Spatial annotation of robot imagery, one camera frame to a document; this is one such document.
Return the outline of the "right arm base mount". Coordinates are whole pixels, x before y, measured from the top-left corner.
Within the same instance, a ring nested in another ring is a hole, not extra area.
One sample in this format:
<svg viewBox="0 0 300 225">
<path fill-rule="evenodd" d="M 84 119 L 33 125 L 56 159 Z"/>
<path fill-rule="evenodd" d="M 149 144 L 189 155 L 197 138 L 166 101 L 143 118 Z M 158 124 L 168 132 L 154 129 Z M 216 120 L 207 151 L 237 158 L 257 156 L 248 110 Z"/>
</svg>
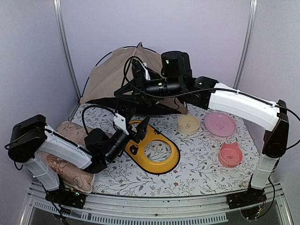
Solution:
<svg viewBox="0 0 300 225">
<path fill-rule="evenodd" d="M 241 215 L 246 220 L 256 220 L 263 215 L 267 197 L 263 189 L 249 187 L 246 191 L 228 194 L 226 202 L 229 209 L 247 207 L 241 210 Z"/>
</svg>

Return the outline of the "pink flat plate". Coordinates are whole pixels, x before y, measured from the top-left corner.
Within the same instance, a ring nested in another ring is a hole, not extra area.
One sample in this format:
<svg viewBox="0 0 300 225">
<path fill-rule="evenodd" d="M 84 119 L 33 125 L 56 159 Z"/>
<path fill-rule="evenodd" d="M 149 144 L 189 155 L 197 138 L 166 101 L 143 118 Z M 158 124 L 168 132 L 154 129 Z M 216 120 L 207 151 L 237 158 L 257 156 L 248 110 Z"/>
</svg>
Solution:
<svg viewBox="0 0 300 225">
<path fill-rule="evenodd" d="M 221 112 L 212 112 L 205 116 L 204 124 L 214 135 L 228 137 L 236 132 L 236 123 L 228 115 Z"/>
</svg>

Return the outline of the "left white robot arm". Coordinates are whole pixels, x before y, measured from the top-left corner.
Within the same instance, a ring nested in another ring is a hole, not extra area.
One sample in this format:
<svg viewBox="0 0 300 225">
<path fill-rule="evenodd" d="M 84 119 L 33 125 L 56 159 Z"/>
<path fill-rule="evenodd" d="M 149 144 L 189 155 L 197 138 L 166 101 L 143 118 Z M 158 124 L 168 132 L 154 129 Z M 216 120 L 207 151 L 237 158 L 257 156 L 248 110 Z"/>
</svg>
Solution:
<svg viewBox="0 0 300 225">
<path fill-rule="evenodd" d="M 130 141 L 139 143 L 145 138 L 149 120 L 146 117 L 133 130 L 126 118 L 116 114 L 113 122 L 118 130 L 111 137 L 96 128 L 87 134 L 85 146 L 81 146 L 55 132 L 47 125 L 45 116 L 38 114 L 14 125 L 10 142 L 4 148 L 9 158 L 24 165 L 54 199 L 66 203 L 70 194 L 63 188 L 62 179 L 37 152 L 50 153 L 85 172 L 97 174 L 107 168 L 107 163 L 114 162 Z"/>
</svg>

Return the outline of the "cream small bowl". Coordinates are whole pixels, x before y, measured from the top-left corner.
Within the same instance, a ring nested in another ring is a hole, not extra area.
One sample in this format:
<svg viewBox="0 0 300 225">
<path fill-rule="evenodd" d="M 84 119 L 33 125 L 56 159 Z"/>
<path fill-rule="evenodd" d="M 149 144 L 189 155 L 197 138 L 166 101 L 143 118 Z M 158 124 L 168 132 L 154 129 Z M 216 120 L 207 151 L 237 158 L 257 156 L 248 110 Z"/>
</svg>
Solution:
<svg viewBox="0 0 300 225">
<path fill-rule="evenodd" d="M 192 115 L 182 115 L 177 119 L 177 129 L 183 135 L 194 135 L 199 127 L 199 120 Z"/>
</svg>

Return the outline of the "front aluminium table rail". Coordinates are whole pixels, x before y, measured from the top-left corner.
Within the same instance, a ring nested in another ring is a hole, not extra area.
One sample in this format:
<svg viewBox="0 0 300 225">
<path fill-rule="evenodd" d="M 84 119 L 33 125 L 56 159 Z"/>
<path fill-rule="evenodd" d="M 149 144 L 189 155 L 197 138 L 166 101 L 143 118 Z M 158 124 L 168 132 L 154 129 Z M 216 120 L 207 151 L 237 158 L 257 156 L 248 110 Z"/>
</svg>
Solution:
<svg viewBox="0 0 300 225">
<path fill-rule="evenodd" d="M 60 219 L 33 182 L 25 201 L 22 225 L 297 225 L 279 183 L 265 188 L 262 214 L 251 219 L 258 204 L 231 209 L 227 193 L 187 197 L 128 197 L 89 194 L 82 209 L 68 208 Z"/>
</svg>

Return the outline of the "left aluminium frame post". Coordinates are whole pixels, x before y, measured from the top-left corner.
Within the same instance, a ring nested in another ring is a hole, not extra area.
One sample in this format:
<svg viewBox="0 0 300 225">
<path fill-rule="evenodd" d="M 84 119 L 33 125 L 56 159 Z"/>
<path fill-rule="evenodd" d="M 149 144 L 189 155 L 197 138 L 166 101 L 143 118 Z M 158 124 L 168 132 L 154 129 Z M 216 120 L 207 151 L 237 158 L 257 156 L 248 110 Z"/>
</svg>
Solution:
<svg viewBox="0 0 300 225">
<path fill-rule="evenodd" d="M 63 20 L 63 13 L 62 13 L 62 7 L 61 7 L 61 1 L 60 0 L 53 0 L 53 6 L 54 6 L 54 12 L 56 16 L 56 21 L 59 29 L 60 39 L 62 42 L 63 51 L 65 54 L 65 59 L 68 67 L 68 71 L 70 74 L 71 82 L 75 90 L 76 98 L 79 101 L 81 98 L 80 88 L 77 82 L 77 78 L 75 76 L 75 71 L 71 59 L 71 54 L 68 47 L 68 40 Z"/>
</svg>

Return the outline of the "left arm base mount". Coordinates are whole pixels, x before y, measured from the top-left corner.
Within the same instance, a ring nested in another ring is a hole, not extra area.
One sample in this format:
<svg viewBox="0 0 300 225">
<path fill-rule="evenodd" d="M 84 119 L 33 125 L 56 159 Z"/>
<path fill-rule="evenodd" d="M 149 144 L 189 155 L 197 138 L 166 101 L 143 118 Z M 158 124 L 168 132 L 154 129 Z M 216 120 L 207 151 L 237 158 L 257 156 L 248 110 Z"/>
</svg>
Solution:
<svg viewBox="0 0 300 225">
<path fill-rule="evenodd" d="M 83 209 L 86 194 L 82 194 L 74 188 L 66 188 L 62 179 L 59 179 L 59 187 L 53 191 L 46 191 L 45 199 L 58 205 L 69 206 L 72 208 Z"/>
</svg>

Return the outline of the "black tent pole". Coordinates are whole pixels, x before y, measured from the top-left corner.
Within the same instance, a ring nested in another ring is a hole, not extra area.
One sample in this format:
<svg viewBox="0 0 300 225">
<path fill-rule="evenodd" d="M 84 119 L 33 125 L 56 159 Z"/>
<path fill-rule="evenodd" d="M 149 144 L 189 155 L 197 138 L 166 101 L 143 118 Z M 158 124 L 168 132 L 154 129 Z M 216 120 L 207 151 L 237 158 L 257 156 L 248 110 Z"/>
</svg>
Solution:
<svg viewBox="0 0 300 225">
<path fill-rule="evenodd" d="M 140 58 L 153 71 L 161 72 L 162 62 L 159 53 L 147 50 L 141 44 L 130 48 L 120 47 L 112 51 L 105 62 L 93 68 L 80 102 L 83 104 L 94 99 L 114 97 L 114 92 L 121 87 L 123 81 L 125 62 L 131 56 Z"/>
</svg>

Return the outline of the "beige fabric pet tent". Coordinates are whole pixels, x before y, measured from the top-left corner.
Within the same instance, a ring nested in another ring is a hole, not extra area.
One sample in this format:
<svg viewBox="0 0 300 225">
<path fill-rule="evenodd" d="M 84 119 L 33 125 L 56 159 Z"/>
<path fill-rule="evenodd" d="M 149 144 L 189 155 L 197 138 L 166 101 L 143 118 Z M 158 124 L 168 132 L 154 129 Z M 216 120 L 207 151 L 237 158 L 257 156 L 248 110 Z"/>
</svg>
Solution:
<svg viewBox="0 0 300 225">
<path fill-rule="evenodd" d="M 157 73 L 161 72 L 161 54 L 150 50 L 139 43 L 137 46 L 120 47 L 109 53 L 110 57 L 97 64 L 89 75 L 87 88 L 80 99 L 81 104 L 104 105 L 115 109 L 120 105 L 136 108 L 136 114 L 140 115 L 169 115 L 188 114 L 188 109 L 177 98 L 158 100 L 152 107 L 139 105 L 128 100 L 118 100 L 114 92 L 126 85 L 123 70 L 127 59 L 136 56 L 145 62 L 147 66 Z"/>
</svg>

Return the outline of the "brown patterned pet cushion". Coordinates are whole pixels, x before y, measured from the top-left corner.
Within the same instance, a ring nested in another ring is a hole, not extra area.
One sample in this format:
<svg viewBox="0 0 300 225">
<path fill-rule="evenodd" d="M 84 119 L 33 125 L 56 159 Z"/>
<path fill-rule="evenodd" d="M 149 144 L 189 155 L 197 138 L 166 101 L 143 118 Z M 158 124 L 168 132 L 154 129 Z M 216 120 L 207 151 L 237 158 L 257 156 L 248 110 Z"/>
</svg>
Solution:
<svg viewBox="0 0 300 225">
<path fill-rule="evenodd" d="M 57 132 L 74 143 L 85 146 L 84 138 L 87 135 L 82 126 L 66 120 L 60 124 Z M 40 151 L 40 155 L 50 168 L 63 179 L 64 183 L 84 193 L 90 194 L 92 192 L 95 181 L 94 174 L 85 172 L 53 154 Z"/>
</svg>

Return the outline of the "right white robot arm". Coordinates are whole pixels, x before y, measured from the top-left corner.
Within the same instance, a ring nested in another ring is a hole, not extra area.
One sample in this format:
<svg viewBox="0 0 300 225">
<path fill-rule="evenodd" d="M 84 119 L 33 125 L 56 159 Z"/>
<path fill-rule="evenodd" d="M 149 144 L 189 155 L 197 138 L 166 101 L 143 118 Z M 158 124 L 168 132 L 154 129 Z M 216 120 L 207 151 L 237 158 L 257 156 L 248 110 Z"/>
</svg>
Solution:
<svg viewBox="0 0 300 225">
<path fill-rule="evenodd" d="M 116 98 L 152 106 L 155 101 L 178 98 L 180 101 L 208 110 L 218 110 L 241 117 L 262 127 L 264 146 L 258 165 L 242 200 L 253 204 L 260 198 L 278 160 L 287 151 L 289 121 L 284 101 L 267 101 L 228 87 L 219 81 L 200 76 L 194 78 L 186 52 L 168 51 L 161 54 L 161 78 L 152 79 L 150 69 L 136 56 L 125 62 L 132 79 L 114 92 Z"/>
</svg>

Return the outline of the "right aluminium frame post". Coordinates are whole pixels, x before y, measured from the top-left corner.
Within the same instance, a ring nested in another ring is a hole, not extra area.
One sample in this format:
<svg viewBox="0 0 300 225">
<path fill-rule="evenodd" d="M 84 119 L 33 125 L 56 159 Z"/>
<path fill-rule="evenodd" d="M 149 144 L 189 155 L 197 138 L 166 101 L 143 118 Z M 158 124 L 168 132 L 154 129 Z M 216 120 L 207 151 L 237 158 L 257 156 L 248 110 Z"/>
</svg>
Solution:
<svg viewBox="0 0 300 225">
<path fill-rule="evenodd" d="M 251 0 L 250 6 L 249 6 L 249 12 L 248 12 L 248 19 L 247 19 L 247 25 L 246 25 L 246 33 L 244 38 L 244 44 L 241 52 L 240 62 L 238 65 L 236 77 L 234 80 L 233 87 L 235 89 L 238 89 L 242 80 L 243 71 L 246 65 L 248 50 L 251 42 L 251 37 L 255 25 L 255 16 L 257 11 L 257 3 L 258 0 Z"/>
</svg>

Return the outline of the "aluminium frame post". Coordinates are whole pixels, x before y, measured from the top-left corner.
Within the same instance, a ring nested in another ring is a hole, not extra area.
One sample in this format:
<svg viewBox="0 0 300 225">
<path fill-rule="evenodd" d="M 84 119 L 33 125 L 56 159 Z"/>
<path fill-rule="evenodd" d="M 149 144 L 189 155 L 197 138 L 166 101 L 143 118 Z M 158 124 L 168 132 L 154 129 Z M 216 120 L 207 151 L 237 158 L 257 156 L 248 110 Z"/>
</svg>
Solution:
<svg viewBox="0 0 300 225">
<path fill-rule="evenodd" d="M 243 71 L 246 65 L 248 50 L 251 42 L 251 37 L 255 25 L 255 16 L 257 11 L 257 3 L 258 0 L 251 0 L 250 6 L 249 6 L 249 12 L 248 12 L 248 19 L 247 19 L 247 25 L 246 25 L 246 33 L 244 38 L 244 44 L 241 52 L 240 62 L 238 65 L 236 77 L 234 80 L 233 87 L 235 89 L 238 89 L 242 80 Z"/>
<path fill-rule="evenodd" d="M 70 74 L 71 82 L 75 90 L 76 98 L 79 101 L 81 98 L 80 88 L 77 82 L 77 78 L 75 76 L 75 71 L 71 59 L 71 54 L 68 47 L 68 40 L 63 20 L 63 13 L 62 13 L 62 7 L 61 7 L 61 1 L 60 0 L 53 0 L 53 6 L 54 6 L 54 12 L 56 16 L 56 21 L 59 29 L 60 39 L 62 42 L 63 51 L 65 54 L 65 59 L 68 67 L 68 71 Z"/>
</svg>

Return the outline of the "yellow double bowl holder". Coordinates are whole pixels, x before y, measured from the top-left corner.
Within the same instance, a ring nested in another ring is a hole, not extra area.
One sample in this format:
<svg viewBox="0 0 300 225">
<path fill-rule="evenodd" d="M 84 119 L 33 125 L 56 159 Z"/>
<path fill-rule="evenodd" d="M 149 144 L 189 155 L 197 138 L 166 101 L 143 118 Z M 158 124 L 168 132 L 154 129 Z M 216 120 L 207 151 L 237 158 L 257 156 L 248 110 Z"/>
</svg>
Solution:
<svg viewBox="0 0 300 225">
<path fill-rule="evenodd" d="M 125 152 L 141 169 L 155 175 L 172 171 L 180 161 L 177 145 L 151 125 L 145 138 L 139 143 L 130 141 Z"/>
</svg>

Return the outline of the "pink cat-ear bowl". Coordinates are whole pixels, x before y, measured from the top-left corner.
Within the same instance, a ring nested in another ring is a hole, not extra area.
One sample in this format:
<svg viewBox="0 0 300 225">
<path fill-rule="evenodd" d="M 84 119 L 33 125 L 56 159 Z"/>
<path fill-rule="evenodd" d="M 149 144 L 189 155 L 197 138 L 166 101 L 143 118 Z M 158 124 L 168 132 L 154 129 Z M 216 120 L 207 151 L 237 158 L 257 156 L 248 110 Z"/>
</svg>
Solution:
<svg viewBox="0 0 300 225">
<path fill-rule="evenodd" d="M 243 153 L 237 142 L 223 143 L 218 154 L 220 164 L 227 168 L 234 168 L 243 160 Z"/>
</svg>

